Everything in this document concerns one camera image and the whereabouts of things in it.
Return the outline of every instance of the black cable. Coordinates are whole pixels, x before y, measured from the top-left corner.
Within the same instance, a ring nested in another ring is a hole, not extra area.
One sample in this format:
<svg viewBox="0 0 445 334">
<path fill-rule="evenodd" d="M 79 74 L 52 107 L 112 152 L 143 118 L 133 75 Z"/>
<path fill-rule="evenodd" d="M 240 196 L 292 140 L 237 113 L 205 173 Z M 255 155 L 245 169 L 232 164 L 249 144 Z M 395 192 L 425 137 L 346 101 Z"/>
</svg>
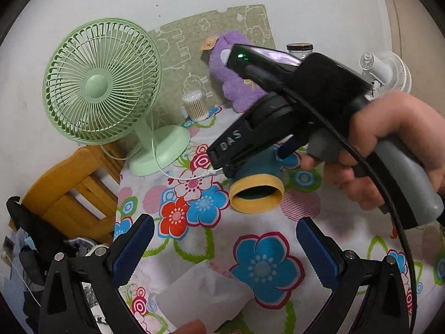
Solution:
<svg viewBox="0 0 445 334">
<path fill-rule="evenodd" d="M 372 179 L 375 186 L 379 190 L 380 194 L 382 195 L 384 201 L 389 207 L 389 214 L 391 215 L 392 222 L 394 223 L 395 230 L 397 231 L 397 234 L 399 235 L 399 241 L 402 246 L 402 249 L 406 256 L 406 261 L 408 264 L 408 271 L 409 271 L 409 278 L 410 278 L 410 284 L 411 284 L 411 296 L 412 296 L 412 314 L 411 314 L 411 322 L 409 325 L 409 332 L 412 334 L 414 330 L 414 325 L 416 323 L 416 316 L 417 316 L 417 285 L 416 285 L 416 272 L 414 269 L 414 260 L 412 259 L 412 253 L 411 249 L 409 248 L 409 243 L 406 239 L 405 231 L 402 227 L 402 223 L 400 221 L 399 215 L 397 214 L 397 210 L 395 208 L 394 202 L 391 199 L 391 196 L 389 195 L 388 191 L 386 190 L 384 184 L 382 181 L 380 181 L 379 177 L 375 173 L 375 171 L 372 169 L 372 167 L 366 162 L 366 160 L 360 155 L 360 153 L 348 142 L 348 140 L 343 137 L 337 129 L 327 120 L 325 119 L 320 113 L 317 112 L 304 98 L 299 96 L 296 92 L 281 86 L 282 90 L 295 102 L 299 103 L 301 106 L 303 106 L 308 112 L 311 113 L 311 115 L 318 120 L 319 123 L 324 125 L 331 134 L 333 134 L 338 141 L 341 142 L 342 146 L 348 151 L 348 153 L 363 167 L 368 177 Z M 295 102 L 289 101 L 286 95 L 283 96 L 289 104 L 294 104 Z"/>
</svg>

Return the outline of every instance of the tablecloth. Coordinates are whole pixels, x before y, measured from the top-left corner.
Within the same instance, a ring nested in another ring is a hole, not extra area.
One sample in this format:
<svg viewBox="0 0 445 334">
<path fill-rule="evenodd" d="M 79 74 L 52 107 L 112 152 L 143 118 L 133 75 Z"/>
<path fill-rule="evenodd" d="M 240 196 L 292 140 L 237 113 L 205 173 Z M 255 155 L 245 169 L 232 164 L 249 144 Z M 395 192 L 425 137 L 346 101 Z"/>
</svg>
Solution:
<svg viewBox="0 0 445 334">
<path fill-rule="evenodd" d="M 236 118 L 229 107 L 211 109 L 204 122 L 186 121 L 191 142 L 181 157 L 166 168 L 174 177 L 199 176 L 210 165 L 206 149 Z M 193 181 L 169 179 L 162 173 L 135 177 L 122 171 L 115 236 L 126 232 L 141 213 L 152 215 L 155 233 L 130 282 L 119 290 L 146 332 L 162 334 L 167 328 L 153 300 L 190 267 L 210 260 L 248 284 L 255 299 L 220 333 L 302 333 L 330 295 L 322 287 L 295 237 L 301 217 L 313 218 L 321 231 L 343 249 L 360 257 L 396 258 L 412 309 L 412 288 L 397 233 L 389 215 L 362 211 L 341 189 L 323 183 L 322 167 L 299 168 L 304 151 L 285 161 L 284 199 L 271 211 L 247 215 L 230 206 L 229 181 L 224 175 Z M 445 298 L 445 243 L 438 223 L 407 231 L 415 260 L 422 332 Z M 358 312 L 365 288 L 340 329 L 346 333 Z"/>
</svg>

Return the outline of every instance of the glass jar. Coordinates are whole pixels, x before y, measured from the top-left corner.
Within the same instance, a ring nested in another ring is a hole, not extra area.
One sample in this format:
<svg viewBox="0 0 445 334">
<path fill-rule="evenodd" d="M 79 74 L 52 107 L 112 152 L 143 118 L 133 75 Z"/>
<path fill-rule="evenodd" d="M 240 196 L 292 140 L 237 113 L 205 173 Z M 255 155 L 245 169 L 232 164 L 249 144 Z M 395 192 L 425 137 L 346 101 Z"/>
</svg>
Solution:
<svg viewBox="0 0 445 334">
<path fill-rule="evenodd" d="M 300 60 L 304 60 L 314 51 L 314 46 L 309 43 L 292 43 L 288 44 L 286 48 L 288 49 L 289 54 Z"/>
</svg>

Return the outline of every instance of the yellow ring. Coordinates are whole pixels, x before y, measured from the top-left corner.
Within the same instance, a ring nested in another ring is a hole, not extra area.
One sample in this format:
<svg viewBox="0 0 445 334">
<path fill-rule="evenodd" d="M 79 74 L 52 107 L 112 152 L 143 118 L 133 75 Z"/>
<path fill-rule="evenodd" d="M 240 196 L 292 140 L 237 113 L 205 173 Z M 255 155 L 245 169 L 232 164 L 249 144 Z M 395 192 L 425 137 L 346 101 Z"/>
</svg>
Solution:
<svg viewBox="0 0 445 334">
<path fill-rule="evenodd" d="M 276 191 L 269 196 L 257 199 L 245 199 L 237 196 L 240 192 L 259 186 L 271 186 Z M 233 183 L 229 190 L 229 199 L 232 207 L 242 213 L 261 213 L 269 211 L 280 205 L 284 195 L 283 182 L 272 175 L 252 175 L 241 178 Z"/>
</svg>

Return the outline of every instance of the fan stand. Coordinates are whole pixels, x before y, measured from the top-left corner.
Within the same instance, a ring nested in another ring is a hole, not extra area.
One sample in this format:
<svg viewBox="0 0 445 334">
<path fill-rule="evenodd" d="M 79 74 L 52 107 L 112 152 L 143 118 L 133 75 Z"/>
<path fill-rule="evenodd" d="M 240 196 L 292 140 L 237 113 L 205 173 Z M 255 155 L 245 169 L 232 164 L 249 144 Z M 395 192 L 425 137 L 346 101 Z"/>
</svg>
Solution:
<svg viewBox="0 0 445 334">
<path fill-rule="evenodd" d="M 152 150 L 152 129 L 145 118 L 139 119 L 134 125 L 134 131 L 140 142 L 128 154 L 130 172 L 135 176 L 147 176 L 159 171 Z M 173 163 L 187 148 L 190 133 L 181 126 L 166 126 L 154 131 L 154 147 L 156 158 L 161 168 Z"/>
</svg>

